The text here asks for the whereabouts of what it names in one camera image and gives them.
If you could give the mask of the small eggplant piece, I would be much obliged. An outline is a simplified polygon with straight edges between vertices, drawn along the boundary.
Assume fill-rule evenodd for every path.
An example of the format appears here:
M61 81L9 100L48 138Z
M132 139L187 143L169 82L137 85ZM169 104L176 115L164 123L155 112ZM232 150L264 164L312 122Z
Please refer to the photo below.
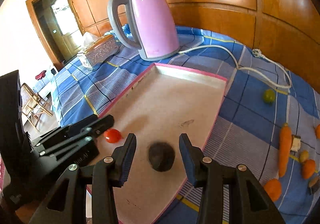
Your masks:
M298 152L301 147L301 137L297 135L292 135L292 145L291 145L291 151Z

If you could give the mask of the blue plaid tablecloth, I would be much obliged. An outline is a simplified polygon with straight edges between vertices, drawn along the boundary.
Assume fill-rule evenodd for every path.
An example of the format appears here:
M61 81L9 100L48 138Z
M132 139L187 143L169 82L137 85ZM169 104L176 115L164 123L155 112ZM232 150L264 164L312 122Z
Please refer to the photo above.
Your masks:
M319 162L319 94L293 72L255 58L250 48L209 30L179 26L180 52L164 64L198 69L227 79L227 89L204 153L219 163L245 163L260 183L278 175L279 132L288 123L301 137L301 149ZM85 68L78 58L60 72L46 73L52 111L59 126L74 124L92 114L102 115L111 102L149 63L138 52L120 52ZM273 89L275 102L264 103L263 92Z

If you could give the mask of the green tomato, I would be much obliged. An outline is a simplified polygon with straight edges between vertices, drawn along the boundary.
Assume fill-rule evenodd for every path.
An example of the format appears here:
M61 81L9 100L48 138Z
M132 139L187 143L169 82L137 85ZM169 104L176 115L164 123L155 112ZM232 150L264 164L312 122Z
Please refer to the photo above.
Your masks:
M263 101L266 104L273 104L276 99L276 92L273 89L267 89L263 92Z

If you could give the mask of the long orange carrot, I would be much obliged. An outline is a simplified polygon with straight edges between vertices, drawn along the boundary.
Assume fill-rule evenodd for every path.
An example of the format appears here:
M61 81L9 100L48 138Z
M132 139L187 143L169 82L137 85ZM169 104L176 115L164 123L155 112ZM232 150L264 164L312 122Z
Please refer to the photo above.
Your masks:
M280 178L286 173L291 146L292 131L288 123L285 123L279 132L278 174Z

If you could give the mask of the pink-rimmed white tray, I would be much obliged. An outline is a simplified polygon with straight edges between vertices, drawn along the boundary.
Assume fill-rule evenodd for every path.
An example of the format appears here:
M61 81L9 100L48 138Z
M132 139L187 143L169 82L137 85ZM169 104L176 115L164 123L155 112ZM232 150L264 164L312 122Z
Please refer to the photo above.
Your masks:
M135 134L136 152L123 187L114 190L122 223L153 223L183 187L187 177L179 137L204 148L219 113L227 80L196 69L155 63L149 66L105 110L114 128ZM162 141L175 150L172 168L155 171L148 160L151 144Z

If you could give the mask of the wooden door frame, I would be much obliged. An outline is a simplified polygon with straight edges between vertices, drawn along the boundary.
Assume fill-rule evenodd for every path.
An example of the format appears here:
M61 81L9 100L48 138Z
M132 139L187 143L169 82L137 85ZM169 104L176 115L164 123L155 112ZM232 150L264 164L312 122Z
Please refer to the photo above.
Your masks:
M82 31L71 0L27 0L26 6L47 55L60 71L82 49Z

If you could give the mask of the dark avocado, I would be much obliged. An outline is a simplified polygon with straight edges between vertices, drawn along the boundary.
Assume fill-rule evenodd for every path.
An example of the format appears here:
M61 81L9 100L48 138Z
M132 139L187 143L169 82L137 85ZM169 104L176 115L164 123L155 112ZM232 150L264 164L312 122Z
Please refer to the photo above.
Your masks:
M169 171L175 161L174 148L166 142L155 142L148 149L148 160L155 171Z

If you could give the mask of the silver tissue box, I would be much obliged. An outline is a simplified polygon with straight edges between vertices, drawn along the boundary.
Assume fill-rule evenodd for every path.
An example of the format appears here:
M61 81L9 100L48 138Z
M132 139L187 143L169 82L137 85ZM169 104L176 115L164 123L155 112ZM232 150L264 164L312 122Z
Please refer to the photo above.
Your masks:
M114 35L97 37L90 32L82 36L83 49L77 53L77 57L85 68L93 69L99 63L119 51L120 45Z

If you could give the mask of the orange tangerine with stem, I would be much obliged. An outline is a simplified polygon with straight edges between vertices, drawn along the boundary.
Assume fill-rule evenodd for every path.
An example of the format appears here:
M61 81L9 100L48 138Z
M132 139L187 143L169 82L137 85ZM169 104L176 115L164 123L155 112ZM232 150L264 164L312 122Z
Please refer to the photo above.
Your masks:
M316 135L316 138L319 140L320 139L320 124L318 124L315 127L315 135Z

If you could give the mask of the small tan potato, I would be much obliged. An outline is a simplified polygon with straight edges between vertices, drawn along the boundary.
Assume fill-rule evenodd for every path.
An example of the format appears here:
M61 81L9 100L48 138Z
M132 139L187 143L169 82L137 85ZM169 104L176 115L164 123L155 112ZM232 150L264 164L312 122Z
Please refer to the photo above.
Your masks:
M309 159L309 152L307 150L303 150L300 154L299 154L299 161L300 163L304 163L306 160Z

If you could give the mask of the pink electric kettle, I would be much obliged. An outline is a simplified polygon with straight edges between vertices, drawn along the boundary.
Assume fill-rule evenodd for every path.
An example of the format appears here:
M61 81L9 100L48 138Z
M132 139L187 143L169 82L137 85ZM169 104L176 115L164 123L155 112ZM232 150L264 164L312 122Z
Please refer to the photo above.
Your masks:
M125 6L132 39L121 26L121 5ZM116 37L125 47L137 50L143 60L167 59L178 52L177 30L166 0L109 0L107 15Z

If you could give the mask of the red cherry tomato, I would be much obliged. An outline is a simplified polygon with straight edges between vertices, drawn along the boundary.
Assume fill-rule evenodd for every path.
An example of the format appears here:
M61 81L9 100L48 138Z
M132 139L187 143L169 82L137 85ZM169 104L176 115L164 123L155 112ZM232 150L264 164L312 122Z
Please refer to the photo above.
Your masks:
M103 135L108 143L117 143L122 138L120 131L114 128L106 130Z

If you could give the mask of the wooden chair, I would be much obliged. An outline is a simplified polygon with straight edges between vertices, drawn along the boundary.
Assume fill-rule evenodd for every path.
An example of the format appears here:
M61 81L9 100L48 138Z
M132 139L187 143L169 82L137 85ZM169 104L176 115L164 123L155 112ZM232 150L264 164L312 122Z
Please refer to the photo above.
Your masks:
M37 125L41 115L46 114L50 117L53 113L49 109L49 102L34 92L26 83L21 86L22 114L28 122L39 132Z

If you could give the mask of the small orange tangerine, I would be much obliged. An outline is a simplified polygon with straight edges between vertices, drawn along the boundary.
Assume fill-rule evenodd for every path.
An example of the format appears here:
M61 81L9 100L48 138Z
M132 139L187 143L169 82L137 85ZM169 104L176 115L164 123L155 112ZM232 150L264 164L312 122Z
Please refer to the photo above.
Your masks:
M302 177L307 180L314 173L316 168L316 162L313 159L306 160L302 165Z

